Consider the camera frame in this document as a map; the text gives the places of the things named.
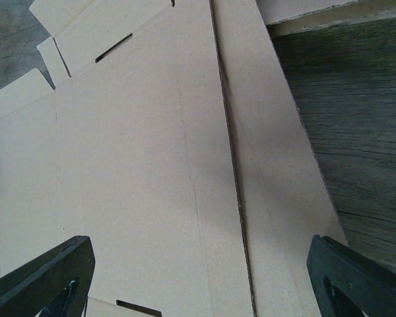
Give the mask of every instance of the corrugated cardboard edge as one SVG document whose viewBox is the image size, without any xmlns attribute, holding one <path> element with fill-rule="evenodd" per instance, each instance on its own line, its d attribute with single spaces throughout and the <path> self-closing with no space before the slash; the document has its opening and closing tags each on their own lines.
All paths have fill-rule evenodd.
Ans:
<svg viewBox="0 0 396 317">
<path fill-rule="evenodd" d="M 51 92 L 54 90 L 38 69 L 27 72 L 0 89 L 0 118 Z"/>
<path fill-rule="evenodd" d="M 54 39 L 50 36 L 44 42 L 37 45 L 50 77 L 55 86 L 69 79 L 69 73 L 62 60 Z"/>
<path fill-rule="evenodd" d="M 213 8 L 257 314 L 319 316 L 312 236 L 345 236 L 255 2 Z"/>
<path fill-rule="evenodd" d="M 364 0 L 269 26 L 271 36 L 396 17 L 396 0 Z"/>
<path fill-rule="evenodd" d="M 265 24 L 294 20 L 304 15 L 360 0 L 257 0 Z"/>
<path fill-rule="evenodd" d="M 94 0 L 34 0 L 29 10 L 54 38 Z"/>
<path fill-rule="evenodd" d="M 236 166 L 239 162 L 236 157 L 236 150 L 234 148 L 234 141 L 233 141 L 233 136 L 232 136 L 232 122 L 231 118 L 229 118 L 229 113 L 228 113 L 228 96 L 225 93 L 226 89 L 226 78 L 223 73 L 224 65 L 222 64 L 222 59 L 220 58 L 220 50 L 219 50 L 219 43 L 218 43 L 218 38 L 217 38 L 217 28 L 216 28 L 216 23 L 215 23 L 215 12 L 213 9 L 213 3 L 214 0 L 210 0 L 210 6 L 211 6 L 211 17 L 212 17 L 212 22 L 213 22 L 213 30 L 214 30 L 214 39 L 216 43 L 216 52 L 217 52 L 217 61 L 218 61 L 218 68 L 220 72 L 220 82 L 222 84 L 222 95 L 223 95 L 223 101 L 224 101 L 224 111 L 226 114 L 226 124 L 227 124 L 227 130 L 229 134 L 229 145 L 230 145 L 230 154 L 232 155 L 232 166 L 233 166 L 233 173 L 234 173 L 234 179 L 235 179 L 235 187 L 236 187 L 236 195 L 237 195 L 237 200 L 238 200 L 238 211 L 239 211 L 239 219 L 240 219 L 240 224 L 241 224 L 241 230 L 242 230 L 242 241 L 244 243 L 244 253 L 245 253 L 245 261 L 247 265 L 247 274 L 248 274 L 248 281 L 249 281 L 249 293 L 251 295 L 251 305 L 252 305 L 252 310 L 254 316 L 257 316 L 257 308 L 256 308 L 256 303 L 255 303 L 255 291 L 253 287 L 253 279 L 252 279 L 252 274 L 251 274 L 251 259 L 250 259 L 250 254 L 249 254 L 249 243 L 248 243 L 248 226 L 247 226 L 247 221 L 246 221 L 246 215 L 244 213 L 244 209 L 242 208 L 242 203 L 244 202 L 243 196 L 242 196 L 242 189 L 241 189 L 241 184 L 238 181 L 238 167 Z"/>
</svg>

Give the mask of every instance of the cardboard edge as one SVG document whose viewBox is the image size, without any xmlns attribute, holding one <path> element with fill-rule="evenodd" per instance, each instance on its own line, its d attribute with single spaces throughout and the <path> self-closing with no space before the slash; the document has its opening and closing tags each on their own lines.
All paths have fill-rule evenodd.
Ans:
<svg viewBox="0 0 396 317">
<path fill-rule="evenodd" d="M 54 92 L 37 68 L 0 89 L 0 119 Z"/>
<path fill-rule="evenodd" d="M 321 1 L 314 1 L 313 3 L 310 3 L 310 5 L 308 5 L 308 0 L 306 0 L 307 3 L 301 4 L 301 6 L 299 7 L 299 11 L 301 11 L 301 13 L 296 13 L 296 14 L 292 14 L 289 17 L 283 17 L 283 18 L 273 18 L 270 17 L 269 14 L 272 11 L 270 8 L 270 4 L 271 1 L 270 0 L 260 0 L 257 1 L 257 6 L 258 9 L 261 13 L 261 16 L 263 17 L 264 23 L 266 25 L 270 25 L 270 24 L 278 24 L 278 23 L 282 23 L 285 21 L 289 21 L 289 20 L 296 20 L 297 18 L 306 16 L 306 15 L 312 15 L 314 13 L 319 13 L 322 11 L 328 11 L 337 7 L 342 7 L 343 5 L 348 5 L 349 3 L 352 2 L 359 2 L 360 0 L 331 0 L 328 1 L 330 2 L 330 4 L 321 4 L 318 5 L 318 8 L 315 8 L 314 6 L 316 6 L 317 3 L 321 2 Z"/>
<path fill-rule="evenodd" d="M 164 4 L 159 5 L 160 8 L 154 12 L 151 12 L 147 4 L 137 4 L 133 9 L 138 11 L 135 12 L 135 16 L 138 16 L 138 18 L 133 19 L 131 25 L 126 26 L 124 21 L 127 18 L 129 20 L 129 14 L 133 15 L 132 11 L 129 11 L 131 9 L 120 8 L 117 3 L 110 3 L 109 1 L 93 1 L 55 37 L 57 48 L 61 52 L 70 74 L 78 75 L 91 68 L 97 57 L 126 36 L 130 34 L 135 36 L 138 30 L 142 29 L 150 20 L 153 20 L 156 15 L 171 7 L 170 0 L 161 0 L 161 3 Z M 114 17 L 115 12 L 120 12 L 120 10 L 125 10 L 123 18 L 119 15 L 116 17 L 118 20 L 113 19 L 112 23 L 108 22 L 108 17 Z M 103 17 L 103 20 L 100 21 L 99 27 L 95 28 L 94 36 L 88 35 L 92 29 L 91 17 L 97 16 Z M 96 55 L 92 55 L 90 52 L 95 50 L 99 39 L 102 40 L 101 42 L 104 41 L 104 45 L 100 45 L 100 51 L 97 50 Z"/>
<path fill-rule="evenodd" d="M 269 25 L 273 37 L 396 17 L 396 0 L 363 0 Z"/>
<path fill-rule="evenodd" d="M 38 44 L 37 50 L 40 52 L 55 86 L 70 78 L 69 70 L 55 45 L 53 37 L 50 36 Z"/>
</svg>

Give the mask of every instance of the cardboard sheet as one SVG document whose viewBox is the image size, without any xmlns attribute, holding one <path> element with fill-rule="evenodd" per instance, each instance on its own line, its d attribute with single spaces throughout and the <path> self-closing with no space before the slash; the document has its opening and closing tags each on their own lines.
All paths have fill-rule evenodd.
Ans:
<svg viewBox="0 0 396 317">
<path fill-rule="evenodd" d="M 13 83 L 0 89 L 0 118 L 53 92 L 38 69 L 27 72 Z"/>
<path fill-rule="evenodd" d="M 253 316 L 209 2 L 166 8 L 56 98 L 62 184 L 96 253 L 90 295 Z"/>
<path fill-rule="evenodd" d="M 1 276 L 63 242 L 54 97 L 0 118 Z"/>
<path fill-rule="evenodd" d="M 319 316 L 311 239 L 344 234 L 255 1 L 213 10 L 258 316 Z"/>
<path fill-rule="evenodd" d="M 257 4 L 264 23 L 274 24 L 353 1 L 357 0 L 257 0 Z"/>
<path fill-rule="evenodd" d="M 34 0 L 29 9 L 55 38 L 92 2 L 93 0 Z"/>
<path fill-rule="evenodd" d="M 91 66 L 165 7 L 170 0 L 95 0 L 55 38 L 69 73 Z"/>
<path fill-rule="evenodd" d="M 69 78 L 65 64 L 51 36 L 44 42 L 38 44 L 37 49 L 40 51 L 55 86 Z"/>
</svg>

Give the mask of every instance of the floor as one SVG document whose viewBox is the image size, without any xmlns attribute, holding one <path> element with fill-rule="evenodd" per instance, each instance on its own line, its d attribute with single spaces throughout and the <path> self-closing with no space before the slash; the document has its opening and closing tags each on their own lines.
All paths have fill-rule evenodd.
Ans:
<svg viewBox="0 0 396 317">
<path fill-rule="evenodd" d="M 0 0 L 0 88 L 38 68 L 32 0 Z M 275 39 L 350 245 L 396 272 L 396 19 Z"/>
<path fill-rule="evenodd" d="M 36 48 L 49 34 L 28 10 L 32 2 L 0 0 L 0 88 L 33 68 L 51 81 Z"/>
</svg>

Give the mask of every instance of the flattened cardboard box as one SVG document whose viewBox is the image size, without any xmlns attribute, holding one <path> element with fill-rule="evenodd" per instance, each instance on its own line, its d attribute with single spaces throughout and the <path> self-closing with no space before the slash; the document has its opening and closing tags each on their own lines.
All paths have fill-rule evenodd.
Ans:
<svg viewBox="0 0 396 317">
<path fill-rule="evenodd" d="M 87 234 L 93 298 L 165 316 L 252 316 L 209 2 L 183 1 L 153 21 L 55 93 L 8 105 L 5 241 L 30 254 Z M 40 245 L 43 230 L 51 238 Z M 20 265 L 15 252 L 1 248 L 8 269 Z"/>
<path fill-rule="evenodd" d="M 175 3 L 180 3 L 183 0 L 176 0 Z M 284 20 L 293 20 L 302 15 L 323 11 L 332 7 L 339 7 L 348 3 L 357 2 L 358 0 L 256 0 L 261 16 L 265 24 L 276 24 Z M 118 20 L 116 23 L 131 23 L 129 19 L 140 18 L 144 11 L 138 5 L 152 8 L 155 14 L 161 11 L 158 8 L 162 4 L 168 5 L 172 0 L 124 0 L 124 1 L 107 1 L 107 0 L 77 0 L 77 1 L 62 1 L 62 0 L 34 0 L 30 7 L 34 16 L 43 24 L 46 30 L 54 37 L 58 37 L 66 28 L 77 23 L 77 19 L 82 16 L 89 16 L 94 18 L 97 22 L 99 17 L 103 20 L 103 28 L 106 28 L 107 18 L 106 13 L 111 12 L 113 8 L 121 8 L 120 12 L 128 13 L 125 20 Z"/>
<path fill-rule="evenodd" d="M 258 316 L 319 316 L 311 239 L 345 236 L 255 1 L 213 10 Z"/>
</svg>

